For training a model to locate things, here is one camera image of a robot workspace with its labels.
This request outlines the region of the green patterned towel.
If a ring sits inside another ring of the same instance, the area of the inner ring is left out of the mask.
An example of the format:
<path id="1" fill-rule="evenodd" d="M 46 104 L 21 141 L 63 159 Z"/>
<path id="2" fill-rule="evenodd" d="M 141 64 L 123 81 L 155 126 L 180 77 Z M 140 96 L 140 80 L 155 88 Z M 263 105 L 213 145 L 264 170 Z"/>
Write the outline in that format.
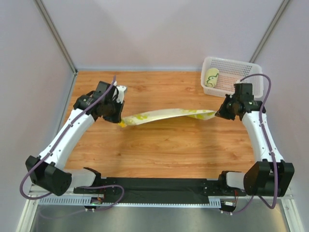
<path id="1" fill-rule="evenodd" d="M 219 77 L 219 70 L 216 68 L 210 68 L 205 73 L 204 85 L 206 87 L 214 88 L 217 84 Z"/>

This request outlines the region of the yellow green towel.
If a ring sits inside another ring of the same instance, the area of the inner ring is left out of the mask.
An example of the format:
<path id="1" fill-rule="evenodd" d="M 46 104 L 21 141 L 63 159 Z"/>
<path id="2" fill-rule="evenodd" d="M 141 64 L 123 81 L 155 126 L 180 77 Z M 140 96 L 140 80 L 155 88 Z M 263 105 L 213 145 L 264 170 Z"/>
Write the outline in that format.
<path id="1" fill-rule="evenodd" d="M 123 117 L 118 123 L 118 126 L 120 126 L 121 128 L 125 128 L 127 126 L 137 126 L 145 123 L 181 116 L 191 117 L 199 120 L 209 120 L 215 117 L 215 113 L 216 112 L 213 110 L 196 110 L 181 108 L 161 109 Z"/>

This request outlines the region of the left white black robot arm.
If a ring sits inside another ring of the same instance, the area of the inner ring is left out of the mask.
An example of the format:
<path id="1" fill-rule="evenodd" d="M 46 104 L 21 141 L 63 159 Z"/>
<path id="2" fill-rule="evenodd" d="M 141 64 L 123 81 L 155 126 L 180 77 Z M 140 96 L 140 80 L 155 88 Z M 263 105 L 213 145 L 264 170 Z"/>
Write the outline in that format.
<path id="1" fill-rule="evenodd" d="M 70 188 L 94 189 L 101 174 L 91 168 L 67 170 L 67 160 L 82 135 L 98 118 L 111 123 L 121 122 L 126 86 L 100 81 L 95 90 L 80 96 L 64 126 L 37 157 L 26 160 L 27 175 L 32 183 L 56 196 Z"/>

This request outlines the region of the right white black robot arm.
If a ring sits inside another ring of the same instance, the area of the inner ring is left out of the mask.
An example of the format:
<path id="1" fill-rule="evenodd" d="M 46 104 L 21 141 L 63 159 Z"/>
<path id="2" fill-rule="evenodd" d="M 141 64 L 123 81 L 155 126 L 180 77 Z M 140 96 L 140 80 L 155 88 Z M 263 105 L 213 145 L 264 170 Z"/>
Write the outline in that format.
<path id="1" fill-rule="evenodd" d="M 224 171 L 227 186 L 242 189 L 247 195 L 283 197 L 295 169 L 284 161 L 278 151 L 267 123 L 262 101 L 254 100 L 250 83 L 237 83 L 235 92 L 226 95 L 217 117 L 235 120 L 238 116 L 249 135 L 255 164 L 246 172 Z"/>

